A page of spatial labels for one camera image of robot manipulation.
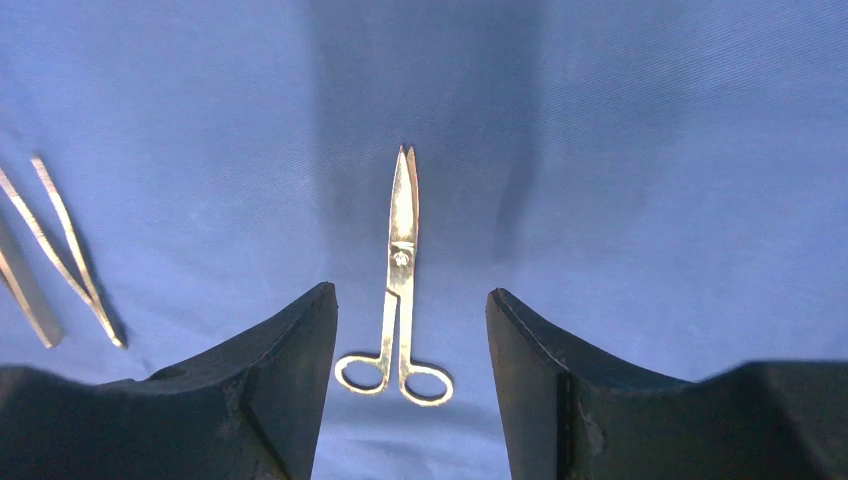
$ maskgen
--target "tweezers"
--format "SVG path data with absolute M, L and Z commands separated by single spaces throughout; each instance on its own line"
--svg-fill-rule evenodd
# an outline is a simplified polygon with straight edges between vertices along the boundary
M 401 145 L 395 166 L 392 187 L 392 203 L 389 213 L 388 273 L 383 303 L 383 338 L 380 354 L 351 354 L 336 363 L 336 379 L 348 390 L 362 395 L 377 395 L 389 385 L 392 362 L 392 346 L 395 336 L 395 318 L 400 316 L 399 386 L 404 397 L 422 407 L 443 405 L 453 396 L 453 380 L 446 371 L 435 366 L 412 362 L 412 305 L 415 277 L 415 253 L 418 250 L 418 172 L 415 168 L 415 150 L 410 147 L 405 153 Z M 362 362 L 380 370 L 382 380 L 376 386 L 357 385 L 344 373 L 354 362 Z M 407 385 L 415 374 L 433 375 L 445 385 L 445 392 L 438 396 L 423 396 L 413 392 Z
M 56 251 L 53 249 L 53 246 L 50 244 L 50 241 L 47 239 L 47 236 L 44 234 L 44 231 L 41 229 L 41 225 L 39 225 L 38 220 L 36 220 L 35 215 L 33 215 L 32 211 L 27 206 L 26 202 L 24 202 L 23 198 L 21 198 L 20 194 L 18 194 L 15 187 L 12 185 L 12 182 L 9 181 L 6 174 L 0 169 L 0 188 L 6 193 L 6 196 L 9 197 L 9 200 L 12 201 L 12 204 L 18 210 L 18 213 L 21 214 L 24 221 L 26 221 L 27 226 L 29 227 L 32 234 L 35 236 L 35 239 L 38 241 L 39 246 L 44 251 L 47 258 L 50 260 L 50 263 L 56 267 L 56 270 L 62 275 L 68 285 L 80 296 L 80 298 L 85 302 L 86 305 L 94 312 L 94 315 L 97 317 L 97 320 L 100 322 L 100 325 L 103 327 L 103 330 L 106 332 L 106 335 L 112 341 L 112 344 L 116 347 L 126 348 L 126 342 L 121 338 L 118 332 L 112 325 L 112 322 L 109 320 L 109 316 L 106 314 L 106 310 L 103 308 L 103 303 L 100 300 L 100 295 L 97 293 L 97 288 L 94 286 L 94 281 L 91 278 L 91 274 L 89 273 L 88 266 L 85 263 L 85 257 L 83 257 L 82 249 L 80 248 L 79 242 L 77 241 L 77 236 L 74 231 L 73 223 L 71 223 L 71 217 L 68 214 L 67 208 L 65 208 L 65 202 L 62 201 L 62 197 L 59 195 L 59 191 L 56 189 L 56 186 L 53 184 L 53 180 L 50 178 L 50 174 L 47 173 L 47 168 L 44 166 L 44 162 L 38 156 L 32 157 L 32 164 L 35 167 L 35 171 L 38 174 L 38 178 L 41 180 L 41 183 L 44 185 L 44 188 L 47 190 L 47 194 L 50 197 L 50 202 L 53 204 L 53 208 L 56 210 L 56 214 L 59 216 L 59 221 L 62 224 L 62 230 L 65 233 L 65 240 L 68 242 L 68 247 L 71 250 L 71 255 L 74 258 L 74 263 L 76 263 L 77 270 L 79 270 L 80 277 L 82 277 L 82 285 L 74 278 L 65 264 L 62 262 L 61 258 Z M 32 288 L 30 288 L 30 295 L 39 295 L 36 292 L 37 288 L 35 287 L 34 281 L 32 282 Z M 41 317 L 33 317 L 29 316 L 31 322 L 34 322 L 34 327 L 36 332 L 39 330 L 45 330 L 48 328 L 47 325 L 39 325 L 41 322 Z

